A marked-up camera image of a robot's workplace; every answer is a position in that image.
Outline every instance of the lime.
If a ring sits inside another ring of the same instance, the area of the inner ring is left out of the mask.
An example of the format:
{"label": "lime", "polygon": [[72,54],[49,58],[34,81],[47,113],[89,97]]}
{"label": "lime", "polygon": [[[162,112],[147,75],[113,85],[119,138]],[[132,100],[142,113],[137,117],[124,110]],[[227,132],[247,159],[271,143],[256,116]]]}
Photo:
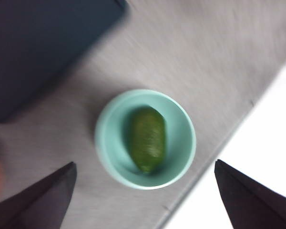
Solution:
{"label": "lime", "polygon": [[134,163],[145,173],[154,171],[165,157],[162,115],[151,107],[137,110],[132,115],[129,134],[129,150]]}

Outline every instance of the table surface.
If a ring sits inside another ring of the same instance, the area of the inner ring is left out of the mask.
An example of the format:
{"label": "table surface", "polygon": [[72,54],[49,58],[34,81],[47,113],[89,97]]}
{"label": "table surface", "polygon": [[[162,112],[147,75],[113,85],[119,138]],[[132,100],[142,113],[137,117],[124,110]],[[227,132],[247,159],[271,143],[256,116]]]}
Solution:
{"label": "table surface", "polygon": [[[218,158],[286,197],[286,68]],[[165,229],[233,229],[211,164]]]}
{"label": "table surface", "polygon": [[[78,179],[62,229],[158,228],[169,218],[286,61],[286,0],[130,0],[129,14],[38,101],[0,124],[3,200],[74,161]],[[158,190],[113,180],[94,125],[118,93],[149,88],[190,115],[189,171]]]}

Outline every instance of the dark blue object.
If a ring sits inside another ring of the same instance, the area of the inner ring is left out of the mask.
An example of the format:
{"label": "dark blue object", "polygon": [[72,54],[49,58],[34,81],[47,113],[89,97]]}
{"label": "dark blue object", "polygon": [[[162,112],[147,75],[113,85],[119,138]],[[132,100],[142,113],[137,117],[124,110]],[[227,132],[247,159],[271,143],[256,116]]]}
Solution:
{"label": "dark blue object", "polygon": [[124,12],[123,0],[0,0],[0,121]]}

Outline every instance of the bowl rim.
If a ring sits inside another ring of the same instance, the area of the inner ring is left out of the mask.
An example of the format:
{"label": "bowl rim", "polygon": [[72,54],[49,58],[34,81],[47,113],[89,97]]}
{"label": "bowl rim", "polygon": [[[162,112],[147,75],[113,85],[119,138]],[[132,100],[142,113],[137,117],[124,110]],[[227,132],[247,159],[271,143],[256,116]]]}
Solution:
{"label": "bowl rim", "polygon": [[[172,101],[174,104],[176,104],[178,106],[179,109],[181,109],[181,111],[183,112],[183,114],[185,115],[187,122],[190,126],[190,131],[191,131],[191,135],[192,135],[192,146],[191,146],[191,152],[189,154],[189,158],[185,164],[185,166],[183,167],[183,169],[171,180],[169,180],[168,182],[165,182],[164,184],[161,185],[156,185],[156,186],[143,186],[143,185],[139,185],[136,183],[131,182],[130,180],[126,179],[124,176],[122,176],[112,165],[112,163],[110,162],[108,153],[106,153],[104,150],[105,148],[105,138],[102,137],[104,134],[104,128],[105,125],[103,125],[104,123],[106,123],[112,113],[112,111],[114,111],[121,103],[123,103],[126,99],[128,99],[129,97],[132,96],[139,96],[139,95],[143,95],[143,94],[155,94],[155,95],[159,95],[162,96],[170,101]],[[171,97],[158,92],[158,91],[154,91],[154,90],[150,90],[150,89],[134,89],[134,90],[129,90],[126,92],[123,92],[119,95],[117,95],[116,97],[114,97],[101,111],[99,118],[97,119],[96,122],[96,127],[95,127],[95,134],[94,134],[94,142],[95,142],[95,147],[96,147],[96,152],[97,155],[99,157],[99,160],[101,161],[102,165],[104,166],[104,168],[107,170],[107,172],[117,181],[119,181],[120,183],[135,188],[135,189],[141,189],[141,190],[151,190],[151,189],[158,189],[158,188],[162,188],[162,187],[166,187],[174,182],[176,182],[177,180],[179,180],[189,169],[189,167],[191,166],[194,157],[195,157],[195,153],[196,153],[196,134],[195,134],[195,129],[194,129],[194,125],[192,123],[192,120],[190,118],[190,116],[187,114],[187,112],[183,109],[183,107],[181,107],[174,99],[172,99]]]}

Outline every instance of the bowl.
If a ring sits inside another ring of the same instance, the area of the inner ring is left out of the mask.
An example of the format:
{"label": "bowl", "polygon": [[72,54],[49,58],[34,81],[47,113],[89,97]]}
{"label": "bowl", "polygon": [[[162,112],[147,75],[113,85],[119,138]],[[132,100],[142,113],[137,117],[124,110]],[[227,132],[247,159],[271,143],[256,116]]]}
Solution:
{"label": "bowl", "polygon": [[[151,174],[141,172],[127,150],[127,128],[136,109],[150,106],[165,120],[166,156]],[[190,167],[196,150],[196,136],[186,111],[169,96],[152,90],[131,90],[112,99],[102,110],[95,130],[99,159],[109,174],[124,185],[156,189],[180,179]]]}

